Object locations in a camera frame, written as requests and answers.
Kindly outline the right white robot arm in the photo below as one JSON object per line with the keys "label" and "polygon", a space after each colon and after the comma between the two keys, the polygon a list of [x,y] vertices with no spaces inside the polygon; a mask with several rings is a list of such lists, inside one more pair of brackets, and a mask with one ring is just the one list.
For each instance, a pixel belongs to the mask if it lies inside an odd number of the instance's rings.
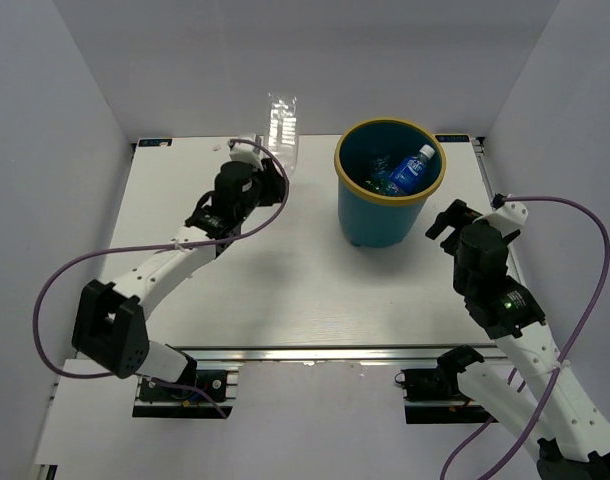
{"label": "right white robot arm", "polygon": [[571,346],[557,346],[534,296],[508,273],[509,245],[526,223],[526,201],[498,195],[492,212],[483,215],[455,200],[426,235],[436,239],[453,230],[441,243],[454,260],[453,288],[527,391],[516,391],[468,345],[438,358],[437,388],[448,398],[464,395],[478,403],[514,435],[510,450],[484,478],[525,450],[542,479],[610,479],[610,422],[572,371]]}

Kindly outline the green plastic bottle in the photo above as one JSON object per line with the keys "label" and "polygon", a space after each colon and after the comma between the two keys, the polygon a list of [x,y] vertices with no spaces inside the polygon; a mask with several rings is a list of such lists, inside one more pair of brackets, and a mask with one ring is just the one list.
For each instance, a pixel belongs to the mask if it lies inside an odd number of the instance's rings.
{"label": "green plastic bottle", "polygon": [[397,185],[392,183],[389,178],[370,178],[364,182],[363,187],[371,193],[381,196],[397,197],[399,195]]}

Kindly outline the blue label water bottle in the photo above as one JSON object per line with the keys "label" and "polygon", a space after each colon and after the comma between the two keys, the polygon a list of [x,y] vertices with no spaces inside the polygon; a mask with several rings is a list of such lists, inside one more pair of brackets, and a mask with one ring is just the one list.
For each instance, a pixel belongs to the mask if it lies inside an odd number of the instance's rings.
{"label": "blue label water bottle", "polygon": [[421,191],[428,164],[436,151],[426,144],[416,155],[403,159],[389,175],[391,189],[396,196],[414,195]]}

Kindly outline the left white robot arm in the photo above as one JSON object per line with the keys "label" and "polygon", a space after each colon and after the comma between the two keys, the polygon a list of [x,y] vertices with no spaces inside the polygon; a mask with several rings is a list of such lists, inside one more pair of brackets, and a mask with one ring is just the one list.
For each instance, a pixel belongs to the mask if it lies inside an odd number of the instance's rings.
{"label": "left white robot arm", "polygon": [[141,375],[161,381],[173,398],[196,387],[196,362],[150,340],[146,322],[156,307],[199,268],[244,238],[242,225],[258,207],[282,206],[283,173],[269,158],[256,165],[230,160],[168,244],[129,272],[82,290],[72,345],[114,376]]}

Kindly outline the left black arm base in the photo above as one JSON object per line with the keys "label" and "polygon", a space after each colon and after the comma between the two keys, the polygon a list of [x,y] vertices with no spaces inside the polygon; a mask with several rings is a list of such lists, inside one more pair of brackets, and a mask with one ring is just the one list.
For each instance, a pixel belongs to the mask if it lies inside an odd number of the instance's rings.
{"label": "left black arm base", "polygon": [[150,378],[138,380],[132,408],[134,418],[216,419],[232,412],[237,396],[239,366],[228,362],[199,362],[192,389],[170,388]]}

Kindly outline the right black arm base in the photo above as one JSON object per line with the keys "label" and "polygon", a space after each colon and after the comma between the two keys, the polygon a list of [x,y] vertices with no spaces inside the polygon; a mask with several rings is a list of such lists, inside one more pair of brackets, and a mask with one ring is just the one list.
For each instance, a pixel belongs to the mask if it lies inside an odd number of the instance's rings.
{"label": "right black arm base", "polygon": [[433,368],[409,368],[394,377],[404,392],[408,425],[482,424],[493,421],[489,413],[458,386],[458,375],[484,357],[474,348],[461,345],[442,354]]}

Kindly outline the clear plastic water bottle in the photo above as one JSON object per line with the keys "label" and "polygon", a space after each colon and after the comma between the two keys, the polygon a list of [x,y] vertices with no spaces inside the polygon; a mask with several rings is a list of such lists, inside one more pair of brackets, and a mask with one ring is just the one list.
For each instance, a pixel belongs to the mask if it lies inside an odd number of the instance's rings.
{"label": "clear plastic water bottle", "polygon": [[269,93],[264,146],[276,157],[289,177],[294,174],[297,166],[298,127],[297,99]]}

